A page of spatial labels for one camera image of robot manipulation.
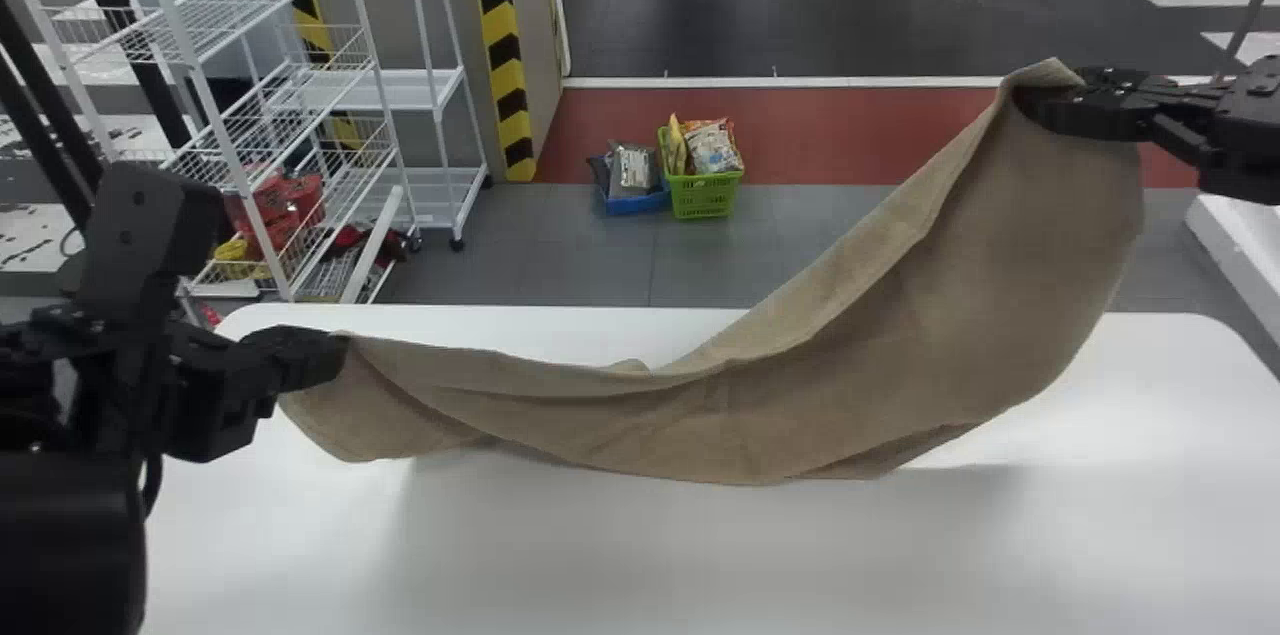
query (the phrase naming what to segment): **towel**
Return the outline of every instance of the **towel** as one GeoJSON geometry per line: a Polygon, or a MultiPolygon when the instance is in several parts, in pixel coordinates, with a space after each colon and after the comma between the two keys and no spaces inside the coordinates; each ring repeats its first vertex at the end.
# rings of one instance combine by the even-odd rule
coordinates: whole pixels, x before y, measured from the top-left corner
{"type": "Polygon", "coordinates": [[[352,462],[499,439],[700,483],[883,475],[1043,390],[1115,291],[1142,228],[1137,149],[1010,102],[1015,84],[1079,83],[1056,60],[1007,76],[824,255],[667,366],[353,335],[338,379],[283,410],[352,462]]]}

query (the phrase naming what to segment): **white wire shelf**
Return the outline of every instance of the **white wire shelf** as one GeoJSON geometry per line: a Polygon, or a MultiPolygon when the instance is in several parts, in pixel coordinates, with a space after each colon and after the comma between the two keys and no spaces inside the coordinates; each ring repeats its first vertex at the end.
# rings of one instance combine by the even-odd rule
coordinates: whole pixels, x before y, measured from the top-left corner
{"type": "MultiPolygon", "coordinates": [[[[449,207],[449,192],[445,188],[443,166],[407,166],[404,174],[408,178],[408,192],[413,197],[413,207],[417,210],[419,228],[454,228],[458,229],[471,214],[471,206],[484,184],[489,170],[485,166],[449,166],[448,183],[453,184],[453,207],[449,207]]],[[[361,220],[375,220],[381,204],[385,202],[392,186],[401,184],[399,172],[385,173],[370,189],[369,202],[356,209],[356,216],[361,220]]],[[[403,209],[396,220],[397,228],[407,228],[410,221],[403,209]]]]}
{"type": "MultiPolygon", "coordinates": [[[[358,260],[360,248],[352,248],[349,252],[343,253],[342,257],[320,262],[320,266],[316,266],[306,283],[298,288],[294,300],[300,302],[338,302],[342,300],[342,292],[347,288],[347,283],[351,280],[358,260]]],[[[383,287],[383,282],[390,274],[390,265],[387,268],[379,268],[376,264],[371,266],[369,275],[365,278],[365,284],[360,288],[360,294],[356,296],[356,302],[372,302],[378,297],[378,291],[383,287]]]]}
{"type": "Polygon", "coordinates": [[[187,61],[168,17],[159,6],[45,6],[68,58],[93,60],[183,61],[198,65],[291,0],[175,0],[179,22],[191,35],[197,61],[187,61]],[[137,17],[137,22],[128,24],[137,17]],[[123,26],[119,33],[111,26],[123,26]]]}
{"type": "MultiPolygon", "coordinates": [[[[323,28],[332,41],[340,44],[337,52],[325,56],[325,61],[312,64],[315,56],[297,44],[275,70],[223,114],[223,124],[236,149],[234,155],[248,175],[251,189],[270,178],[284,157],[324,122],[334,102],[374,67],[364,29],[357,26],[323,28]]],[[[233,189],[236,183],[227,156],[212,125],[206,125],[186,146],[169,152],[163,166],[219,189],[233,189]]],[[[155,160],[156,152],[123,149],[120,157],[155,160]]]]}
{"type": "MultiPolygon", "coordinates": [[[[435,70],[383,69],[387,105],[397,111],[444,110],[462,82],[458,67],[436,67],[435,70]],[[435,83],[435,106],[431,106],[431,83],[435,83]]],[[[381,110],[374,74],[369,73],[338,101],[339,110],[381,110]]]]}
{"type": "MultiPolygon", "coordinates": [[[[330,125],[339,123],[335,137],[342,138],[342,143],[314,151],[303,161],[308,170],[324,175],[324,191],[316,210],[298,213],[298,220],[314,224],[300,228],[279,251],[280,266],[291,288],[305,283],[312,271],[325,265],[321,260],[338,237],[338,230],[351,221],[357,206],[367,201],[370,189],[396,157],[390,131],[380,119],[343,117],[330,122],[330,125]],[[343,137],[340,133],[347,128],[358,133],[343,137]],[[352,137],[362,140],[361,149],[343,147],[352,137]]],[[[243,279],[265,280],[259,284],[261,289],[279,289],[270,280],[265,261],[215,259],[192,280],[193,294],[201,294],[201,288],[207,285],[243,279]]]]}

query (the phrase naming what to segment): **white table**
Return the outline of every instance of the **white table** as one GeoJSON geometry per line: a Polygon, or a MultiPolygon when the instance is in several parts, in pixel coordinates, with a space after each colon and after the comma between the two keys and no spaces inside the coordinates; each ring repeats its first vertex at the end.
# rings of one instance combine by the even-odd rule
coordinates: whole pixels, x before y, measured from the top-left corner
{"type": "MultiPolygon", "coordinates": [[[[736,315],[255,306],[220,332],[658,365],[736,315]]],[[[1277,429],[1280,384],[1192,315],[1107,315],[1048,392],[873,483],[694,485],[511,451],[344,465],[278,416],[219,462],[170,462],[145,631],[1276,632],[1277,429]]]]}

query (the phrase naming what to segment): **wire shelf rack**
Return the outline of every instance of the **wire shelf rack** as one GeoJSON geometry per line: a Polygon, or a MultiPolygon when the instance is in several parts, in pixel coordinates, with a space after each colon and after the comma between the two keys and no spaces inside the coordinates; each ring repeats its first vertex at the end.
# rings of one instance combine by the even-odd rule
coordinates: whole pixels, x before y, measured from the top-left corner
{"type": "Polygon", "coordinates": [[[183,61],[197,65],[289,0],[175,0],[177,19],[191,37],[197,61],[183,58],[172,23],[159,6],[42,6],[73,64],[95,61],[183,61]]]}
{"type": "MultiPolygon", "coordinates": [[[[306,283],[298,288],[297,300],[302,302],[338,302],[348,280],[355,274],[358,260],[360,252],[351,251],[342,257],[320,262],[306,283]]],[[[371,266],[356,302],[371,302],[389,271],[390,268],[371,266]]]]}
{"type": "MultiPolygon", "coordinates": [[[[298,29],[303,31],[302,40],[294,38],[285,60],[221,117],[251,189],[269,178],[275,165],[298,149],[307,133],[328,117],[334,102],[374,67],[360,26],[301,26],[298,29]],[[305,46],[307,35],[314,38],[320,32],[340,44],[332,56],[305,46]]],[[[163,166],[215,188],[232,189],[236,184],[228,164],[230,154],[219,146],[212,125],[206,125],[163,166]]],[[[156,157],[155,151],[128,149],[123,149],[120,156],[127,160],[156,157]]]]}
{"type": "MultiPolygon", "coordinates": [[[[298,213],[298,220],[311,221],[293,233],[279,248],[280,265],[289,285],[297,285],[323,265],[321,260],[338,230],[351,221],[356,207],[369,196],[374,183],[396,156],[396,147],[388,124],[375,117],[333,117],[324,125],[323,149],[315,149],[303,157],[298,174],[319,174],[323,195],[307,213],[298,213]],[[360,149],[348,143],[360,140],[360,149]]],[[[266,264],[256,260],[212,260],[193,280],[193,285],[211,285],[228,280],[266,279],[266,264]]],[[[274,283],[260,284],[260,289],[278,289],[274,283]]]]}

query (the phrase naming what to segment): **hazard stripe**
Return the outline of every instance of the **hazard stripe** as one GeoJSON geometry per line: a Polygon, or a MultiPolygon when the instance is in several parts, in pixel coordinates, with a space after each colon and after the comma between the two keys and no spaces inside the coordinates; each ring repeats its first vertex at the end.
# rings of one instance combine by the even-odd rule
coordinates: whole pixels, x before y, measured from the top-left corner
{"type": "Polygon", "coordinates": [[[476,4],[480,6],[480,32],[489,55],[489,90],[498,115],[498,146],[507,164],[507,179],[531,181],[538,165],[516,3],[476,0],[476,4]]]}

